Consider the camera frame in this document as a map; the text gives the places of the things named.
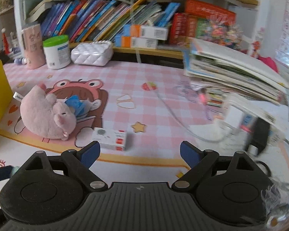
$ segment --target white quilted bag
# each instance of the white quilted bag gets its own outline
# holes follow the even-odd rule
[[[80,43],[71,52],[71,59],[76,64],[105,66],[113,56],[113,43],[95,41]]]

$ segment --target stuffed pig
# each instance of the stuffed pig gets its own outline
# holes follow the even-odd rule
[[[45,94],[45,84],[36,85],[23,98],[20,114],[25,127],[32,133],[49,139],[68,139],[76,127],[76,117],[54,94]]]

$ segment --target white and orange box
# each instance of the white and orange box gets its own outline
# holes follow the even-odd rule
[[[101,148],[124,151],[126,131],[95,127],[92,134],[92,141],[98,141]]]

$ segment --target cartoon girl illustration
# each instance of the cartoon girl illustration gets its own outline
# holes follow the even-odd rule
[[[98,79],[89,81],[82,81],[82,79],[73,82],[67,79],[57,82],[53,88],[46,89],[46,94],[53,93],[57,96],[57,101],[65,101],[73,95],[77,95],[79,100],[85,104],[82,115],[77,116],[77,125],[75,130],[70,135],[70,139],[64,142],[64,145],[75,145],[77,147],[85,146],[92,136],[94,127],[103,127],[102,115],[105,110],[108,92],[101,89],[103,82]],[[34,135],[28,131],[22,123],[21,117],[18,119],[14,131],[17,134],[32,136]],[[43,138],[43,142],[57,143],[62,145],[61,140],[49,140]]]

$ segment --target stack of papers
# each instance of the stack of papers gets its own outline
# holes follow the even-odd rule
[[[263,62],[239,51],[195,39],[185,59],[185,75],[191,84],[206,87],[209,105],[221,106],[232,92],[249,100],[279,104],[288,83]]]

